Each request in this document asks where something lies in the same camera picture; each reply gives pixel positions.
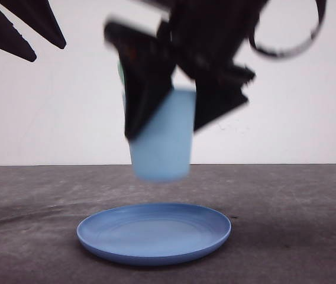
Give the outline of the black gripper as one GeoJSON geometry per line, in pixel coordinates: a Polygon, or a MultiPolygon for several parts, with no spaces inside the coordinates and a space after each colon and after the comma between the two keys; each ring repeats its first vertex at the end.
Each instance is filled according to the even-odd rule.
{"type": "Polygon", "coordinates": [[[241,86],[255,73],[237,66],[233,58],[266,5],[267,1],[172,1],[169,19],[160,22],[156,35],[108,21],[105,41],[118,52],[124,75],[127,140],[140,135],[172,90],[176,65],[197,80],[194,131],[246,104],[241,86]]]}

